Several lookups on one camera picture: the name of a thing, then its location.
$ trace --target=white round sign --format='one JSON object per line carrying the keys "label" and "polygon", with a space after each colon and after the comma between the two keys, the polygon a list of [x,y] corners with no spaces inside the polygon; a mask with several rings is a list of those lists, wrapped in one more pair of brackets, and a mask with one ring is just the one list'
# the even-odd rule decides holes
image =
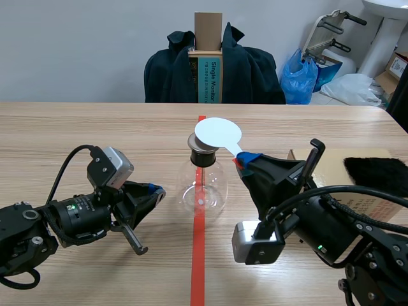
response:
{"label": "white round sign", "polygon": [[238,142],[241,129],[232,121],[223,118],[207,118],[197,123],[194,130],[197,138],[211,147],[225,148],[234,156],[242,152]]}

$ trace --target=cardboard box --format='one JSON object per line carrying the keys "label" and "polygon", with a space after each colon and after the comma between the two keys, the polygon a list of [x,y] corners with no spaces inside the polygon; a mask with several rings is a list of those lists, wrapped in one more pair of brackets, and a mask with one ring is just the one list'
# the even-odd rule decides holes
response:
{"label": "cardboard box", "polygon": [[399,80],[408,63],[408,53],[395,52],[387,65],[386,71],[377,76],[375,81],[384,89],[388,102],[394,96]]}
{"label": "cardboard box", "polygon": [[408,53],[395,52],[387,65],[386,71],[399,81],[402,73],[404,73],[404,70],[407,67],[407,63]]}
{"label": "cardboard box", "polygon": [[222,13],[194,13],[194,34],[196,50],[220,51],[222,33]]}
{"label": "cardboard box", "polygon": [[198,103],[222,103],[222,51],[190,51],[190,68]]}
{"label": "cardboard box", "polygon": [[396,78],[391,76],[387,71],[381,73],[379,76],[374,78],[374,80],[381,86],[382,89],[384,89],[384,92],[387,94],[387,101],[391,102],[399,81],[397,81]]}
{"label": "cardboard box", "polygon": [[[295,149],[289,152],[290,160],[306,160],[310,149]],[[318,187],[332,185],[354,185],[343,160],[347,157],[391,158],[385,149],[326,149],[313,172],[313,180]],[[359,214],[388,222],[401,206],[390,201],[356,193],[336,193],[332,195],[341,204],[345,204]]]}

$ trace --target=black jacket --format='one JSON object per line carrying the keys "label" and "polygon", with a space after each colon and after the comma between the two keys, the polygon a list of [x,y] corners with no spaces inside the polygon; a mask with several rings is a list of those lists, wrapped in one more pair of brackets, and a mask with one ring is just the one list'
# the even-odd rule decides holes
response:
{"label": "black jacket", "polygon": [[[222,43],[222,103],[285,104],[273,56],[239,45],[243,37],[242,32],[228,23]],[[196,91],[188,56],[189,48],[194,45],[194,34],[174,32],[167,39],[168,50],[159,51],[146,64],[145,101],[195,103]]]}

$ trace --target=grey wall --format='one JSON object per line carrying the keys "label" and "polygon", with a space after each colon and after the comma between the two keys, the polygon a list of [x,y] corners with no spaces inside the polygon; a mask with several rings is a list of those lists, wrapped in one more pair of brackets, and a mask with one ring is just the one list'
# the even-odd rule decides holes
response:
{"label": "grey wall", "polygon": [[336,8],[370,22],[343,40],[359,62],[379,21],[360,0],[2,0],[0,101],[142,102],[145,63],[172,31],[194,30],[194,11],[222,11],[280,71]]}

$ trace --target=blue tape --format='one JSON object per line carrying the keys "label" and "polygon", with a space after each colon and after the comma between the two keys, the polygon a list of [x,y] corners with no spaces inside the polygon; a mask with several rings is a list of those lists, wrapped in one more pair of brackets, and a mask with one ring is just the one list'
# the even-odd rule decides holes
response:
{"label": "blue tape", "polygon": [[246,169],[248,168],[248,164],[251,161],[257,160],[258,158],[261,157],[261,155],[262,153],[255,154],[255,153],[249,153],[249,152],[241,152],[241,153],[238,153],[237,159],[238,159],[238,162]]}
{"label": "blue tape", "polygon": [[154,194],[156,191],[156,187],[153,184],[149,184],[149,189],[147,190],[147,193],[149,194],[149,196],[151,196],[152,194]]}

